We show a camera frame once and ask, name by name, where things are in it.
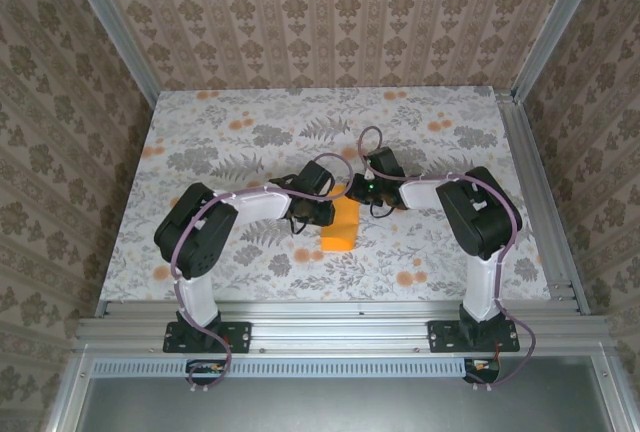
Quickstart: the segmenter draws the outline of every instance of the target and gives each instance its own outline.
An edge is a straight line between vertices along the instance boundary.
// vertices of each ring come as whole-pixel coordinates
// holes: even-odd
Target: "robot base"
[[[248,354],[251,322],[221,322],[219,317],[207,328],[227,342],[234,354]],[[193,329],[178,314],[178,322],[167,324],[162,351],[166,354],[223,354],[224,348],[212,337]]]
[[[460,306],[460,320],[433,320],[427,323],[432,353],[447,352],[518,352],[520,341],[515,324],[498,314],[490,320],[476,322]]]

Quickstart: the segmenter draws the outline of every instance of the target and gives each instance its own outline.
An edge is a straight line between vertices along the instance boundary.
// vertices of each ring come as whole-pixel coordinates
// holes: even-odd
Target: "floral table surface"
[[[106,300],[171,299],[153,234],[193,182],[217,190],[262,185],[299,172],[322,152],[356,171],[356,139],[379,126],[408,174],[463,173],[484,165],[524,219],[507,257],[503,296],[549,297],[541,259],[490,87],[408,87],[163,92],[142,152],[102,290]],[[375,146],[375,134],[365,147]],[[346,180],[344,165],[322,164]],[[460,299],[465,254],[441,210],[360,208],[354,250],[323,253],[320,229],[291,235],[285,220],[235,227],[215,273],[221,300]]]

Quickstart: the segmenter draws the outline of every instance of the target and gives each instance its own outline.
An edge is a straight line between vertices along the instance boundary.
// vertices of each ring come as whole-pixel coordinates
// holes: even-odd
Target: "orange block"
[[[344,185],[336,185],[330,195],[343,190]],[[348,252],[356,245],[360,225],[360,204],[355,200],[340,197],[333,201],[333,206],[336,209],[333,224],[322,228],[320,245],[324,252]]]

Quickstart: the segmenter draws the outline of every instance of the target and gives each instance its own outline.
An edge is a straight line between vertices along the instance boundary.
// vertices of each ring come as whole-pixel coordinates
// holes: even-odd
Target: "gray metal panel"
[[[589,304],[522,104],[499,102],[513,161],[548,282],[570,280],[583,314]]]
[[[234,379],[206,393],[180,379],[91,382],[86,432],[613,430],[589,360],[535,359],[491,392],[461,379]]]
[[[638,406],[620,359],[603,352],[594,355],[592,360],[613,429],[637,432],[640,430]]]
[[[540,34],[538,34],[535,44],[531,48],[531,52],[527,56],[527,60],[518,74],[518,78],[513,84],[512,90],[515,93],[516,102],[524,102],[524,99],[531,91],[533,84],[535,84],[540,72],[542,72],[580,1],[556,0]]]
[[[189,359],[96,359],[92,379],[185,378]],[[227,378],[464,377],[464,359],[261,359],[235,356]],[[211,377],[194,374],[194,377]]]
[[[145,59],[147,54],[138,48],[125,25],[125,19],[120,16],[111,0],[88,1],[147,102],[151,108],[154,108],[160,95],[161,85],[149,68]]]

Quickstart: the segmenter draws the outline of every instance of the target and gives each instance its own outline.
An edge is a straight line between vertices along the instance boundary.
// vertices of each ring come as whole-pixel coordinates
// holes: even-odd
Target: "brown damask wallpaper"
[[[86,0],[0,0],[0,430],[46,419],[149,119]]]
[[[640,0],[583,0],[525,106],[591,306],[640,392]]]
[[[555,0],[112,0],[164,90],[509,88]]]

